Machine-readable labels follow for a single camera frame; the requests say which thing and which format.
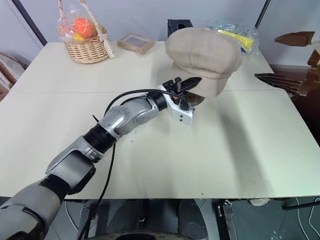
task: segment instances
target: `plastic bag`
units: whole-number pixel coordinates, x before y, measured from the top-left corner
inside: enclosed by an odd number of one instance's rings
[[[259,34],[256,28],[240,23],[212,22],[208,25],[212,30],[237,38],[241,43],[241,51],[246,55],[258,54]]]
[[[57,21],[59,39],[64,42],[85,41],[97,36],[95,24],[84,9],[69,6],[66,13],[62,2],[58,1],[60,18]]]

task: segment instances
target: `beige cap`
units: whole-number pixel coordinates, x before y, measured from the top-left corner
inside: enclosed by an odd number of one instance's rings
[[[182,80],[201,77],[189,92],[203,97],[219,95],[241,63],[239,41],[209,28],[175,31],[166,42],[165,52],[173,60],[170,76]]]

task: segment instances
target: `basket handle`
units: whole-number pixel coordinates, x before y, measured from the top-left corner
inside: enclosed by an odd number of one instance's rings
[[[113,59],[115,57],[112,49],[111,49],[111,43],[109,41],[109,38],[108,38],[108,34],[107,33],[102,33],[100,27],[99,27],[99,24],[95,18],[95,16],[93,15],[93,13],[90,11],[87,3],[85,0],[79,0],[81,5],[85,8],[85,10],[88,12],[94,26],[95,26],[95,29],[96,29],[96,32],[98,34],[98,37],[99,37],[99,40],[101,42],[103,42],[103,46],[109,56],[109,58]],[[60,18],[63,20],[63,21],[66,21],[66,14],[64,12],[64,9],[63,9],[63,6],[62,6],[62,0],[58,0],[58,5],[59,5],[59,15],[60,15]]]

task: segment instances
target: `yellow item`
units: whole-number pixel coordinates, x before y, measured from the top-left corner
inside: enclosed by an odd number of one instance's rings
[[[83,40],[85,40],[79,33],[76,33],[73,38],[74,38],[74,40],[76,40],[76,41],[83,41]]]
[[[254,43],[254,40],[250,37],[246,37],[246,36],[241,36],[239,34],[235,34],[233,32],[229,32],[229,31],[225,31],[225,30],[218,30],[219,33],[222,33],[222,34],[227,34],[231,37],[234,37],[238,40],[240,40],[240,43],[241,43],[241,47],[246,51],[248,52],[250,49],[251,49],[251,46],[252,44]]]

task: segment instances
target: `floor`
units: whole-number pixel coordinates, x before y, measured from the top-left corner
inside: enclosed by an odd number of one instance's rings
[[[300,197],[299,203],[313,202],[315,197]],[[209,240],[219,240],[218,226],[213,212],[213,203],[217,200],[197,199],[196,203],[202,212]],[[291,205],[295,205],[295,198],[287,199]],[[106,200],[102,204],[109,206],[107,223],[117,209],[123,204],[124,200]],[[283,200],[271,200],[264,206],[253,206],[247,200],[232,202],[233,219],[238,240],[304,240],[304,236],[298,222],[297,210],[282,210]],[[66,213],[66,203],[64,202],[57,217],[53,221],[45,240],[75,240],[77,231],[72,226]],[[158,209],[163,211],[163,206],[159,200]],[[73,218],[75,225],[79,225],[80,211],[82,203],[67,202],[69,214]],[[299,210],[301,224],[310,240],[319,240],[315,231],[308,224],[308,217],[311,207]],[[170,231],[174,231],[177,222],[174,218],[167,221]],[[97,220],[92,220],[90,236],[95,236],[97,231]],[[314,208],[311,223],[320,232],[320,206]]]

